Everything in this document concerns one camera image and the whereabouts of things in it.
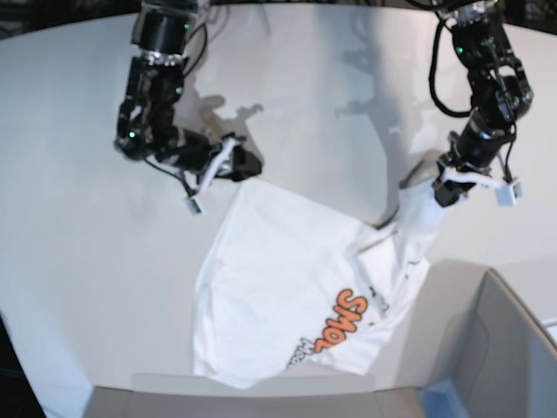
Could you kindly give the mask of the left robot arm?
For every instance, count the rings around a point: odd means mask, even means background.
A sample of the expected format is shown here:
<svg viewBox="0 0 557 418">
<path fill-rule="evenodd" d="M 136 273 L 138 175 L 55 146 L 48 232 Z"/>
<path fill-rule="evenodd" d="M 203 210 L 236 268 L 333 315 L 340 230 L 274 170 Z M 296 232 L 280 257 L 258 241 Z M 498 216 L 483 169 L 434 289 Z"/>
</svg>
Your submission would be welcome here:
<svg viewBox="0 0 557 418">
<path fill-rule="evenodd" d="M 450 149 L 438 161 L 433 183 L 437 203 L 447 208 L 491 176 L 491 164 L 503 147 L 517 138 L 517 122 L 530 109 L 534 92 L 515 55 L 495 1 L 433 1 L 439 22 L 434 35 L 429 84 L 433 102 L 447 116 L 466 118 L 461 133 L 449 136 Z M 466 68 L 471 88 L 470 110 L 452 111 L 434 88 L 440 35 L 447 27 L 454 52 Z"/>
</svg>

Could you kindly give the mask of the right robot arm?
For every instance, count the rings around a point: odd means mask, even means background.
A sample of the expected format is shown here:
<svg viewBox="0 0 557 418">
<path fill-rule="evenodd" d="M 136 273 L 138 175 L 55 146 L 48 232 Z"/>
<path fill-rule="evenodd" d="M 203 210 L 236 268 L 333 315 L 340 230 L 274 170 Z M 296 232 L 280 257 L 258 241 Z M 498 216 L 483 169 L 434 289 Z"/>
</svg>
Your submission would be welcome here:
<svg viewBox="0 0 557 418">
<path fill-rule="evenodd" d="M 175 179 L 194 214 L 199 198 L 216 179 L 235 183 L 260 175 L 263 161 L 245 147 L 247 138 L 230 131 L 217 141 L 174 124 L 175 105 L 185 80 L 200 62 L 187 51 L 190 41 L 208 32 L 198 21 L 197 1 L 143 1 L 134 25 L 124 100 L 117 114 L 117 151 Z"/>
</svg>

